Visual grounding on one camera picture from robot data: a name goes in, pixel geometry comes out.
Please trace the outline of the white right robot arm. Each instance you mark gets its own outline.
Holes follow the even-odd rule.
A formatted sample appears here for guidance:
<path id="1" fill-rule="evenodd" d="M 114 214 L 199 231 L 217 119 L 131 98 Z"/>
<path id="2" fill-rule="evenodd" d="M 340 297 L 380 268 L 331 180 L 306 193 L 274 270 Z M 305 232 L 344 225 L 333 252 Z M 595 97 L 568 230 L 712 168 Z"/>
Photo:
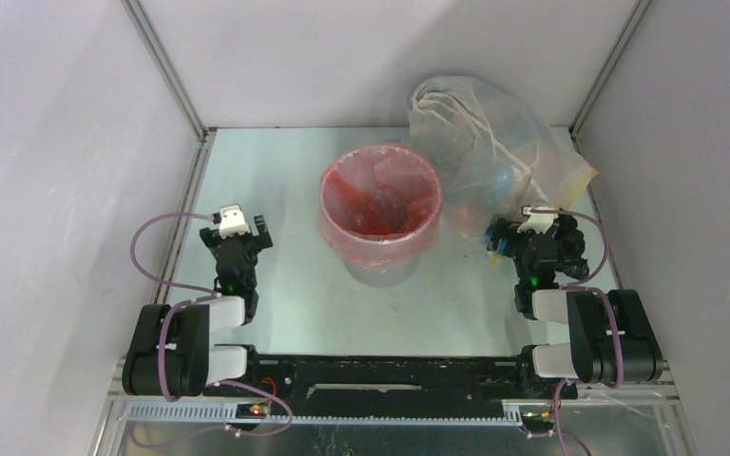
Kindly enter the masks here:
<path id="1" fill-rule="evenodd" d="M 663 354 L 638 293 L 584 285 L 590 276 L 586 240 L 575 217 L 560 216 L 542 230 L 498 218 L 486 238 L 488 251 L 513 262 L 516 310 L 568 329 L 566 343 L 524 348 L 527 364 L 514 373 L 521 393 L 538 397 L 553 378 L 609 386 L 660 379 Z"/>

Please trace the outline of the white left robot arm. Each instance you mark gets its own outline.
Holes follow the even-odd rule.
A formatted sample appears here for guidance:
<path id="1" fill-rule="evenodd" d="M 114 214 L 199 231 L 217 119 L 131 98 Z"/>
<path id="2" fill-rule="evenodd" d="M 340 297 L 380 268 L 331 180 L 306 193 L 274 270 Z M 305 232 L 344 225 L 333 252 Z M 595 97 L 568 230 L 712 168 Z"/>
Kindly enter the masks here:
<path id="1" fill-rule="evenodd" d="M 211 224 L 200 230 L 200 238 L 216 261 L 214 283 L 197 287 L 199 296 L 180 303 L 141 308 L 122 373 L 127 394 L 174 402 L 201 395 L 223 377 L 239 395 L 251 395 L 261 386 L 262 370 L 248 361 L 249 348 L 214 337 L 255 317 L 258 256 L 273 241 L 264 216 L 247 223 L 237 206 L 206 220 Z"/>

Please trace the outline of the white plastic trash bin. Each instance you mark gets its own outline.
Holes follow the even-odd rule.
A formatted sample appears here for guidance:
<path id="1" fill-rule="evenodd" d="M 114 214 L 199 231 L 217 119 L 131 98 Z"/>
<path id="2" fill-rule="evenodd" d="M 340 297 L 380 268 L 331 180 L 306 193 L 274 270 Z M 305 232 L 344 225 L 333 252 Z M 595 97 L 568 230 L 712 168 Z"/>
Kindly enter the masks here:
<path id="1" fill-rule="evenodd" d="M 415 271 L 421 254 L 376 255 L 344 252 L 341 260 L 348 273 L 363 285 L 389 288 L 406 281 Z"/>

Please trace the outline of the red plastic trash bag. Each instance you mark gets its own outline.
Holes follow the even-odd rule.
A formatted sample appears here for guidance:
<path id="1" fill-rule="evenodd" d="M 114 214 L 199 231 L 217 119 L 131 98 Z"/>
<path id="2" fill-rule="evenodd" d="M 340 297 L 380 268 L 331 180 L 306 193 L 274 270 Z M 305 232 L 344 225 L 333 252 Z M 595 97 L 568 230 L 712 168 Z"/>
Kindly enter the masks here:
<path id="1" fill-rule="evenodd" d="M 399 142 L 351 150 L 322 173 L 317 228 L 341 258 L 344 252 L 425 254 L 435 247 L 443 190 L 435 166 Z"/>

